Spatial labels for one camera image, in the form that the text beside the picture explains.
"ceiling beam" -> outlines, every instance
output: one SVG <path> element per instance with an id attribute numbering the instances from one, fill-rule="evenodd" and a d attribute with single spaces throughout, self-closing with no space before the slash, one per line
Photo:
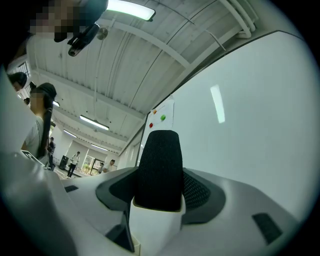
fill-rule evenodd
<path id="1" fill-rule="evenodd" d="M 125 137 L 123 137 L 121 135 L 115 134 L 115 133 L 113 133 L 113 132 L 111 132 L 109 130 L 101 129 L 101 128 L 93 125 L 93 124 L 90 124 L 90 123 L 80 119 L 78 116 L 75 116 L 75 115 L 69 113 L 68 111 L 63 110 L 60 107 L 55 107 L 54 106 L 53 107 L 53 114 L 55 114 L 57 112 L 62 114 L 62 115 L 64 115 L 64 116 L 66 116 L 67 118 L 70 118 L 70 119 L 76 121 L 77 123 L 79 123 L 81 125 L 84 125 L 84 126 L 90 128 L 90 129 L 97 130 L 99 133 L 105 134 L 107 136 L 113 137 L 113 138 L 118 139 L 118 140 L 123 141 L 123 142 L 127 142 L 128 141 L 127 138 L 125 138 Z"/>
<path id="2" fill-rule="evenodd" d="M 65 79 L 59 75 L 56 75 L 56 74 L 53 74 L 51 72 L 48 72 L 48 71 L 45 71 L 41 68 L 39 68 L 38 70 L 33 70 L 32 72 L 40 75 L 40 76 L 43 76 L 43 77 L 46 77 L 48 79 L 51 79 L 51 80 L 54 80 L 54 81 L 57 81 L 61 84 L 64 84 L 66 86 L 68 86 L 69 88 L 73 89 L 73 90 L 77 90 L 78 92 L 82 92 L 83 94 L 85 95 L 88 95 L 88 96 L 91 96 L 92 98 L 95 97 L 95 91 L 94 90 L 91 90 L 83 85 L 80 85 L 78 83 L 75 83 L 75 82 L 72 82 L 68 79 Z M 114 108 L 114 109 L 117 109 L 118 111 L 121 111 L 123 112 L 124 114 L 126 115 L 129 115 L 139 121 L 143 121 L 144 120 L 144 117 L 145 115 L 126 106 L 126 105 L 123 105 L 121 104 L 120 102 L 112 99 L 112 98 L 109 98 L 107 96 L 104 96 L 103 94 L 101 93 L 96 93 L 96 99 L 97 100 L 100 100 L 104 103 L 106 103 L 108 106 L 110 106 L 111 108 Z"/>
<path id="3" fill-rule="evenodd" d="M 235 36 L 239 31 L 241 30 L 240 25 L 236 25 L 234 28 L 229 30 L 227 33 L 225 33 L 223 36 L 219 38 L 219 41 L 224 44 L 228 40 L 230 40 L 233 36 Z M 203 51 L 191 64 L 188 68 L 186 68 L 172 83 L 170 83 L 166 88 L 162 90 L 161 96 L 158 98 L 158 100 L 154 103 L 152 108 L 157 106 L 165 97 L 169 96 L 173 90 L 179 86 L 184 79 L 190 75 L 190 73 L 198 67 L 208 56 L 210 56 L 214 51 L 216 51 L 219 48 L 219 44 L 217 42 L 214 42 L 211 44 L 205 51 Z"/>
<path id="4" fill-rule="evenodd" d="M 115 151 L 121 151 L 122 150 L 122 148 L 119 147 L 119 146 L 112 145 L 110 143 L 107 143 L 107 142 L 104 142 L 102 140 L 99 140 L 99 139 L 97 139 L 95 137 L 92 137 L 92 136 L 90 136 L 90 135 L 88 135 L 88 134 L 86 134 L 86 133 L 84 133 L 82 131 L 76 130 L 73 127 L 67 125 L 66 123 L 64 123 L 62 121 L 58 120 L 58 123 L 59 123 L 60 126 L 63 127 L 63 129 L 66 129 L 68 132 L 70 132 L 70 133 L 72 133 L 72 134 L 74 134 L 74 135 L 76 135 L 78 137 L 82 137 L 82 138 L 85 138 L 87 140 L 90 140 L 93 143 L 97 144 L 97 146 L 105 147 L 107 150 L 110 150 L 110 149 L 111 150 L 115 150 Z"/>
<path id="5" fill-rule="evenodd" d="M 133 27 L 133 26 L 130 26 L 127 24 L 123 24 L 118 21 L 113 22 L 112 20 L 104 19 L 104 18 L 98 19 L 96 23 L 99 25 L 107 26 L 107 27 L 113 27 L 118 30 L 122 30 L 122 31 L 128 32 L 130 34 L 133 34 L 139 38 L 142 38 L 142 39 L 150 42 L 151 44 L 157 46 L 158 48 L 160 48 L 164 52 L 166 52 L 168 55 L 170 55 L 172 58 L 174 58 L 177 62 L 179 62 L 185 68 L 187 68 L 190 65 L 190 63 L 184 57 L 182 57 L 178 52 L 176 52 L 173 48 L 171 48 L 165 42 L 162 42 L 158 38 L 154 37 L 151 34 L 144 32 L 141 29 L 138 29 L 136 27 Z"/>

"black ponytail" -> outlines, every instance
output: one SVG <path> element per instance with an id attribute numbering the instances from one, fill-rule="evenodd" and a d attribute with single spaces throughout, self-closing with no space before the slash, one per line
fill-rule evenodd
<path id="1" fill-rule="evenodd" d="M 49 145 L 49 131 L 51 126 L 53 101 L 54 100 L 49 95 L 44 94 L 43 103 L 45 113 L 43 115 L 43 133 L 38 149 L 38 158 L 42 158 L 46 154 L 46 147 Z"/>
<path id="2" fill-rule="evenodd" d="M 43 94 L 43 106 L 45 108 L 45 112 L 43 115 L 43 133 L 37 152 L 37 158 L 40 159 L 46 154 L 46 147 L 49 145 L 49 131 L 51 126 L 52 108 L 57 92 L 55 87 L 48 82 L 41 84 L 30 93 L 33 92 Z"/>

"white t-shirt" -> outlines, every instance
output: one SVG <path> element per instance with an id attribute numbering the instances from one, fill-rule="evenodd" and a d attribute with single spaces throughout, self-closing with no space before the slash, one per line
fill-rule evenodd
<path id="1" fill-rule="evenodd" d="M 35 124 L 25 138 L 27 150 L 36 158 L 38 158 L 38 149 L 44 132 L 44 121 L 40 116 L 36 117 Z"/>
<path id="2" fill-rule="evenodd" d="M 112 169 L 111 169 L 111 165 L 110 165 L 110 163 L 105 163 L 104 165 L 103 165 L 103 167 L 101 168 L 101 173 L 103 174 L 103 173 L 105 173 L 103 170 L 104 169 L 107 169 L 107 173 L 108 172 L 111 172 L 112 171 Z"/>
<path id="3" fill-rule="evenodd" d="M 73 165 L 77 165 L 78 164 L 78 162 L 79 162 L 79 156 L 77 156 L 77 154 L 74 154 L 73 156 L 72 156 L 72 158 L 71 158 L 71 164 L 73 164 Z"/>

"person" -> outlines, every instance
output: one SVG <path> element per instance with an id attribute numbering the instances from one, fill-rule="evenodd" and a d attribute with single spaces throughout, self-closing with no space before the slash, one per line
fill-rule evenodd
<path id="1" fill-rule="evenodd" d="M 8 77 L 16 92 L 19 92 L 27 82 L 27 75 L 23 72 L 9 74 Z"/>
<path id="2" fill-rule="evenodd" d="M 98 174 L 101 174 L 103 167 L 104 167 L 104 163 L 103 163 L 103 162 L 100 162 L 100 167 L 99 167 L 99 169 L 98 169 Z"/>
<path id="3" fill-rule="evenodd" d="M 78 34 L 84 28 L 94 24 L 104 13 L 108 0 L 34 0 L 6 1 L 5 9 L 13 10 L 15 18 L 0 16 L 3 35 L 10 35 L 5 40 L 1 59 L 8 65 L 26 54 L 26 45 L 32 35 L 54 38 L 55 42 L 67 39 L 68 33 Z"/>
<path id="4" fill-rule="evenodd" d="M 74 173 L 75 168 L 78 166 L 79 163 L 79 155 L 80 151 L 78 151 L 76 154 L 74 154 L 71 158 L 70 167 L 68 170 L 67 178 L 71 178 L 72 174 Z"/>
<path id="5" fill-rule="evenodd" d="M 48 82 L 41 84 L 30 92 L 30 109 L 36 115 L 36 121 L 21 149 L 29 151 L 41 162 L 42 160 L 45 162 L 48 160 L 47 146 L 49 144 L 53 101 L 56 95 L 55 87 Z"/>
<path id="6" fill-rule="evenodd" d="M 25 98 L 23 101 L 28 106 L 30 103 L 30 98 Z"/>
<path id="7" fill-rule="evenodd" d="M 112 171 L 111 166 L 113 166 L 114 164 L 115 164 L 115 160 L 113 159 L 110 161 L 110 163 L 104 164 L 103 167 L 101 168 L 100 174 L 111 172 Z"/>
<path id="8" fill-rule="evenodd" d="M 56 148 L 56 144 L 54 144 L 54 137 L 50 138 L 50 143 L 49 143 L 49 147 L 48 147 L 48 152 L 49 152 L 49 166 L 51 168 L 51 171 L 53 171 L 55 169 L 55 165 L 54 165 L 54 151 Z"/>

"fluorescent light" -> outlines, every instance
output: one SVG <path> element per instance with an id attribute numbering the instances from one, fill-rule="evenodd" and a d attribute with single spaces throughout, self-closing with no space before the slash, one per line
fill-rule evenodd
<path id="1" fill-rule="evenodd" d="M 60 104 L 57 101 L 53 101 L 53 105 L 60 107 Z"/>
<path id="2" fill-rule="evenodd" d="M 94 144 L 91 144 L 91 146 L 94 146 L 94 147 L 96 147 L 96 148 L 98 148 L 98 149 L 101 149 L 101 150 L 108 151 L 108 149 L 103 148 L 103 147 L 100 147 L 100 146 L 97 146 L 97 145 L 94 145 Z"/>
<path id="3" fill-rule="evenodd" d="M 133 15 L 146 21 L 156 13 L 155 10 L 143 5 L 120 0 L 109 0 L 107 10 Z"/>
<path id="4" fill-rule="evenodd" d="M 72 137 L 77 138 L 77 136 L 76 136 L 76 135 L 73 135 L 72 133 L 68 132 L 67 130 L 63 130 L 63 131 L 64 131 L 65 133 L 67 133 L 67 134 L 71 135 Z"/>
<path id="5" fill-rule="evenodd" d="M 98 123 L 98 122 L 96 122 L 96 121 L 93 121 L 93 120 L 91 120 L 91 119 L 89 119 L 89 118 L 87 118 L 87 117 L 85 117 L 85 116 L 83 116 L 83 115 L 80 115 L 80 119 L 82 119 L 82 120 L 84 120 L 84 121 L 86 121 L 86 122 L 88 122 L 88 123 L 90 123 L 90 124 L 92 124 L 92 125 L 94 125 L 94 126 L 98 126 L 98 127 L 100 127 L 101 129 L 104 129 L 104 130 L 109 131 L 109 127 L 108 127 L 108 126 L 105 126 L 105 125 L 100 124 L 100 123 Z"/>
<path id="6" fill-rule="evenodd" d="M 219 124 L 224 123 L 226 121 L 225 109 L 224 109 L 224 104 L 222 102 L 222 97 L 221 97 L 219 85 L 216 84 L 215 86 L 212 86 L 210 88 L 210 91 L 211 91 L 213 102 L 215 105 L 215 110 L 216 110 L 216 115 L 218 117 L 218 122 L 219 122 Z"/>

